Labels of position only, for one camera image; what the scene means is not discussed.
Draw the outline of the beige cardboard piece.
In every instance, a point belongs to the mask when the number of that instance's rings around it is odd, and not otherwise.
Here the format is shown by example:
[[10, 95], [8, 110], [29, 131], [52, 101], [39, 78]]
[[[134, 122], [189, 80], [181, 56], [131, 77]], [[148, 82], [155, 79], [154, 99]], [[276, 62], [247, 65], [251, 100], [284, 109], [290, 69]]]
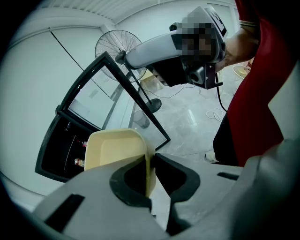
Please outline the beige cardboard piece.
[[141, 78], [141, 85], [144, 90], [156, 92], [163, 89], [163, 84], [149, 71], [146, 70], [144, 76]]

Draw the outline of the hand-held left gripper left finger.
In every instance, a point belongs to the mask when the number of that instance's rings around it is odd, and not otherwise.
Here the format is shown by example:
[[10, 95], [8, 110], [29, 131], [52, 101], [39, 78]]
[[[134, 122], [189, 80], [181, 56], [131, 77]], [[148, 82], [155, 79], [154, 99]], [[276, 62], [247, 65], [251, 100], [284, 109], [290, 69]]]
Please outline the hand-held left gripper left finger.
[[47, 240], [164, 240], [151, 214], [144, 155], [84, 171], [48, 195], [35, 209]]

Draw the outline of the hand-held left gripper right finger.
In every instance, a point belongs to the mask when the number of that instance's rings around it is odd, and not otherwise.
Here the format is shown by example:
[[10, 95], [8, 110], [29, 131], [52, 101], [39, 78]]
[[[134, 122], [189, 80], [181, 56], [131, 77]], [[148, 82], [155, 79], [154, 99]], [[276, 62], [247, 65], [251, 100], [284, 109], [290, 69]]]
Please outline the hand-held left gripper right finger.
[[155, 240], [300, 240], [300, 138], [284, 140], [244, 167], [157, 154], [197, 173], [200, 184], [174, 203], [175, 228]]

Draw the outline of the beige round stool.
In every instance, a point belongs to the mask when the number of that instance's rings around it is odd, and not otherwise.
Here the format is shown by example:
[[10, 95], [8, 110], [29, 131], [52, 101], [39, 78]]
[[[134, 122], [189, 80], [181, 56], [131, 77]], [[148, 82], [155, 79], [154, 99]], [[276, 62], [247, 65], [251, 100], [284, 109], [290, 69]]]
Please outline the beige round stool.
[[250, 72], [251, 68], [247, 67], [247, 66], [243, 66], [243, 65], [236, 65], [233, 67], [233, 71], [234, 73], [241, 77], [242, 79], [244, 79], [248, 73]]

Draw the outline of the person's black trousers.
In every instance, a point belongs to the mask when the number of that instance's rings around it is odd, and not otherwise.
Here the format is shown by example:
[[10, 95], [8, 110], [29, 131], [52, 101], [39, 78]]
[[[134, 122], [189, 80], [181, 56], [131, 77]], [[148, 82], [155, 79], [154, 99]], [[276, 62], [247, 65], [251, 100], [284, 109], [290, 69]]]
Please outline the person's black trousers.
[[213, 140], [213, 150], [218, 164], [239, 166], [235, 149], [237, 140], [237, 127], [231, 112], [228, 111], [221, 121], [219, 129]]

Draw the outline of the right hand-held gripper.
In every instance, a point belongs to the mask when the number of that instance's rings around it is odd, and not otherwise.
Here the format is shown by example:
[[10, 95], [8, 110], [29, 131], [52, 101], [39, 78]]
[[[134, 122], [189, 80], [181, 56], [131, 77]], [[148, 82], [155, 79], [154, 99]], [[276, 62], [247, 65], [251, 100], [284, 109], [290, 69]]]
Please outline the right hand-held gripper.
[[146, 67], [169, 87], [189, 83], [209, 90], [222, 86], [216, 64], [225, 58], [227, 29], [215, 9], [199, 6], [169, 30], [130, 50], [126, 63], [132, 69]]

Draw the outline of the black standing fan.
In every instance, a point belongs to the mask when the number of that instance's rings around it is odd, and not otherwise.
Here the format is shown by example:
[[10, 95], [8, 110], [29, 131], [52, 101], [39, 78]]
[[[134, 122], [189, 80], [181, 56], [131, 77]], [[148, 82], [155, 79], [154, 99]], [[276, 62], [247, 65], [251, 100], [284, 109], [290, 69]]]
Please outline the black standing fan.
[[158, 98], [149, 99], [141, 86], [141, 79], [147, 69], [152, 68], [154, 60], [146, 56], [144, 44], [134, 34], [126, 30], [111, 30], [103, 34], [95, 46], [95, 58], [103, 53], [108, 54], [119, 70], [130, 83], [137, 83], [145, 95], [146, 106], [152, 113], [158, 111], [162, 105]]

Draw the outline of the person in red shirt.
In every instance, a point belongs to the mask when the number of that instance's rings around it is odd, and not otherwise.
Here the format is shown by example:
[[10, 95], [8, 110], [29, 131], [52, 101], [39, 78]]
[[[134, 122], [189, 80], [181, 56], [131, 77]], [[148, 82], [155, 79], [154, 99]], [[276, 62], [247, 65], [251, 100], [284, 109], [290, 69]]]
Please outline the person in red shirt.
[[259, 44], [250, 72], [236, 91], [228, 112], [239, 166], [282, 142], [283, 135], [268, 103], [296, 64], [293, 25], [297, 8], [272, 0], [236, 0], [241, 23], [254, 23]]

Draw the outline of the white shoe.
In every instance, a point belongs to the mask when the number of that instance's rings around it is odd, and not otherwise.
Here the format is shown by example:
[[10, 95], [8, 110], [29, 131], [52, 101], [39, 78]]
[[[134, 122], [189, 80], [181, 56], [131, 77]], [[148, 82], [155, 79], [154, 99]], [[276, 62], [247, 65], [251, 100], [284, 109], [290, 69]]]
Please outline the white shoe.
[[216, 155], [213, 150], [206, 152], [204, 155], [204, 159], [205, 159], [205, 161], [207, 161], [209, 163], [217, 163], [218, 162], [216, 160]]

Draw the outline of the person's right forearm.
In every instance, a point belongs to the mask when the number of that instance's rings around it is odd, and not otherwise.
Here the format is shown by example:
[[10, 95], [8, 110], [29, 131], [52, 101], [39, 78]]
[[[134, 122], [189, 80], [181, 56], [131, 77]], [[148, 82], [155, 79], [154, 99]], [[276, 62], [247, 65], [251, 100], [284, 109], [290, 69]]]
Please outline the person's right forearm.
[[225, 57], [216, 64], [216, 73], [223, 68], [252, 59], [260, 42], [260, 28], [258, 24], [241, 21], [240, 29], [225, 42]]

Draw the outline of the yellow square container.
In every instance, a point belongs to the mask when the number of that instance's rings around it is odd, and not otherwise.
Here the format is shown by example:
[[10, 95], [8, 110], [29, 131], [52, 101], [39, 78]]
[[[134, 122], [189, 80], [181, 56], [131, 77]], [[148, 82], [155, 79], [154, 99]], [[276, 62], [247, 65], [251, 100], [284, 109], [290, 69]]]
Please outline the yellow square container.
[[92, 133], [87, 141], [84, 169], [89, 170], [127, 158], [145, 156], [145, 196], [155, 187], [155, 170], [151, 160], [156, 151], [152, 144], [131, 128], [102, 130]]

